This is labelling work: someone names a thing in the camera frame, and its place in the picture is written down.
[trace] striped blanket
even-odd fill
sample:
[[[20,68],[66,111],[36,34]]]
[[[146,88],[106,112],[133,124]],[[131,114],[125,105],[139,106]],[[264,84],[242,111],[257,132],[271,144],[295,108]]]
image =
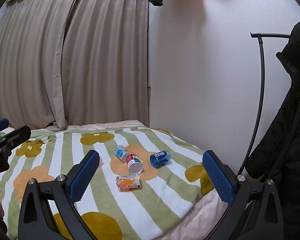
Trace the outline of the striped blanket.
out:
[[[119,192],[115,178],[128,174],[128,169],[115,156],[117,145],[141,159],[141,189]],[[20,203],[27,181],[49,181],[67,174],[91,149],[100,154],[100,166],[75,206],[99,240],[156,238],[213,189],[201,164],[203,151],[162,130],[144,126],[94,131],[35,130],[30,140],[13,150],[10,169],[0,174],[0,199],[11,239],[18,238]],[[172,160],[155,169],[149,156],[162,150],[169,151]],[[50,202],[50,206],[61,234],[72,239],[55,203]]]

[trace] curtain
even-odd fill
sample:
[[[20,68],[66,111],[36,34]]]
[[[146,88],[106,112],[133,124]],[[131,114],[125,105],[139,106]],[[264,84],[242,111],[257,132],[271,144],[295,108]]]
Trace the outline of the curtain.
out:
[[[0,119],[12,127],[66,127],[60,64],[74,1],[12,0],[0,22]]]
[[[61,64],[70,125],[149,125],[147,25],[147,0],[80,0]]]

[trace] black metal stand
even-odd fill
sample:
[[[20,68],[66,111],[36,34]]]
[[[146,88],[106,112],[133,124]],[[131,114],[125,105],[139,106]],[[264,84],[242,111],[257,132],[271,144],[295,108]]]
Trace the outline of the black metal stand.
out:
[[[244,157],[244,160],[242,162],[242,165],[237,173],[237,175],[241,174],[243,172],[244,166],[246,165],[247,159],[251,153],[254,141],[256,139],[260,119],[261,119],[261,112],[262,112],[262,106],[263,106],[263,97],[265,94],[265,56],[264,56],[264,50],[263,50],[263,37],[270,37],[270,38],[290,38],[290,35],[288,34],[279,34],[279,33],[250,33],[252,38],[258,38],[259,41],[259,47],[260,47],[260,57],[261,57],[261,89],[260,89],[260,99],[259,99],[259,107],[258,107],[258,113],[257,113],[257,119],[256,123],[254,125],[251,141],[247,150],[247,153]]]
[[[9,126],[9,121],[3,119],[0,121],[0,132]],[[28,140],[31,136],[31,130],[28,126],[23,126],[0,138],[0,172],[9,169],[8,158],[11,150]],[[0,218],[0,240],[9,240],[6,236],[7,226]]]
[[[59,175],[54,181],[28,181],[19,216],[19,240],[66,240],[59,232],[48,200],[55,201],[61,218],[74,240],[97,240],[69,199],[69,185],[95,153],[94,150],[90,150],[67,175]]]
[[[233,188],[234,197],[206,240],[283,240],[282,210],[274,182],[271,179],[264,183],[254,182],[243,175],[236,176],[213,151],[204,155],[211,156],[218,165],[218,169],[210,169],[211,162],[203,157],[203,166],[221,199],[223,191],[227,191],[226,180]]]

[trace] white stripe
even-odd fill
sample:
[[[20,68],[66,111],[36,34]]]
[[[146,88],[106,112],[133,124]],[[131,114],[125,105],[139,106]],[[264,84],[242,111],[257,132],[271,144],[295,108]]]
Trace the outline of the white stripe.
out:
[[[115,134],[114,136],[116,142],[122,141],[121,135]],[[162,235],[161,229],[156,225],[156,223],[154,223],[148,212],[145,210],[143,205],[141,205],[135,195],[131,191],[119,192],[115,183],[115,178],[117,175],[114,174],[110,168],[111,158],[105,145],[103,143],[96,143],[94,148],[100,154],[103,160],[104,164],[102,165],[101,169],[103,170],[106,182],[114,199],[140,239],[149,240]]]
[[[81,162],[84,158],[82,144],[80,142],[81,134],[73,133],[72,134],[72,158],[73,164],[76,165]],[[87,190],[83,194],[82,199],[76,203],[77,211],[80,215],[83,215],[88,212],[98,212],[98,208],[93,198],[91,185],[89,184]]]
[[[46,148],[47,148],[47,144],[44,143],[41,145],[41,152],[39,153],[39,155],[34,159],[33,164],[32,164],[32,168],[35,168],[37,166],[41,166],[42,164],[42,160],[44,158],[44,155],[46,153]]]
[[[202,155],[175,144],[175,142],[172,140],[172,138],[169,135],[164,134],[162,132],[158,132],[156,130],[152,130],[152,132],[154,132],[154,134],[158,136],[159,139],[162,140],[162,142],[173,151],[180,153],[183,156],[186,156],[198,163],[202,162]]]
[[[11,200],[11,195],[13,192],[13,181],[16,179],[16,177],[21,173],[23,165],[26,162],[26,156],[22,155],[19,160],[17,165],[15,166],[15,168],[13,169],[12,175],[10,177],[10,179],[7,181],[5,187],[4,187],[4,197],[2,200],[2,207],[4,210],[4,213],[8,215],[8,208],[9,208],[9,202]],[[8,216],[4,216],[3,220],[4,222],[7,224],[8,223]]]
[[[164,179],[155,177],[147,180],[146,183],[156,192],[162,201],[174,212],[178,217],[183,218],[192,208],[193,204],[182,199],[177,192],[170,188]]]
[[[123,147],[127,147],[129,145],[127,139],[123,137],[122,135],[115,133],[115,131],[108,131],[108,133],[111,133],[114,135],[114,140],[117,143],[117,145],[122,145]]]
[[[62,159],[62,144],[63,144],[63,132],[56,133],[56,143],[52,153],[52,160],[49,169],[49,175],[56,178],[61,172],[61,159]],[[56,203],[53,200],[49,200],[49,205],[52,214],[59,213]]]
[[[154,143],[148,138],[148,136],[141,132],[141,131],[131,131],[130,128],[124,128],[123,129],[125,132],[127,133],[132,133],[134,134],[138,141],[140,142],[140,144],[148,151],[148,152],[160,152],[160,150],[157,148],[157,146],[154,145]],[[174,160],[171,160],[171,163],[169,163],[168,165],[166,165],[166,167],[173,172],[176,176],[178,176],[180,179],[182,179],[183,181],[185,181],[186,183],[190,184],[190,185],[197,185],[199,187],[201,187],[200,185],[200,179],[197,179],[194,182],[189,182],[186,179],[185,176],[185,171],[186,168],[183,167],[182,165],[176,163]]]

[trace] green stripe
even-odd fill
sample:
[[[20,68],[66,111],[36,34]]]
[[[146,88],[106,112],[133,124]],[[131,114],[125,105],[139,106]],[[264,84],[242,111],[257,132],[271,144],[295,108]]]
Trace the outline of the green stripe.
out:
[[[177,138],[175,138],[175,137],[173,137],[173,136],[171,136],[171,139],[173,140],[173,142],[174,142],[176,145],[179,145],[179,146],[181,146],[181,147],[183,147],[183,148],[186,148],[186,149],[188,149],[188,150],[190,150],[190,151],[193,151],[193,152],[195,152],[195,153],[197,153],[197,154],[200,154],[200,155],[203,155],[203,154],[204,154],[204,151],[203,151],[203,150],[194,147],[194,146],[193,146],[192,144],[190,144],[190,143],[180,141],[180,140],[178,140]]]
[[[82,145],[82,147],[84,155],[86,155],[89,150],[94,150],[93,145]],[[100,213],[107,214],[118,223],[122,232],[122,240],[140,240],[139,236],[133,230],[125,215],[122,213],[122,210],[118,206],[116,200],[114,199],[101,168],[97,169],[97,172],[93,176],[90,185],[98,211]]]
[[[45,166],[48,168],[48,170],[50,169],[50,165],[52,162],[52,155],[53,155],[53,151],[54,151],[54,147],[56,145],[56,135],[55,134],[50,134],[48,135],[48,143],[46,146],[46,151],[44,153],[44,157],[42,160],[42,166]]]
[[[118,133],[125,137],[129,145],[135,144],[143,147],[136,135],[124,131]],[[189,201],[192,204],[195,203],[197,196],[201,196],[200,187],[186,183],[166,166],[162,166],[158,169],[158,177],[163,179],[182,199]]]
[[[3,200],[5,194],[5,186],[7,181],[11,178],[14,168],[17,166],[20,156],[14,155],[10,163],[10,168],[2,175],[0,181],[0,199]]]
[[[61,174],[68,174],[73,167],[72,154],[72,133],[64,132],[61,157]]]
[[[160,150],[166,150],[170,152],[171,158],[181,166],[185,167],[186,169],[194,166],[194,165],[200,165],[200,163],[188,158],[187,156],[184,156],[180,153],[175,152],[172,150],[170,147],[168,147],[160,138],[151,130],[151,129],[138,129],[138,128],[133,128],[131,129],[132,131],[140,131],[145,133],[149,140]]]
[[[20,172],[30,171],[34,162],[34,158],[26,158],[25,164]],[[13,190],[11,199],[8,206],[8,233],[10,238],[18,238],[18,223],[19,223],[19,214],[20,214],[20,203],[16,199],[18,192]]]

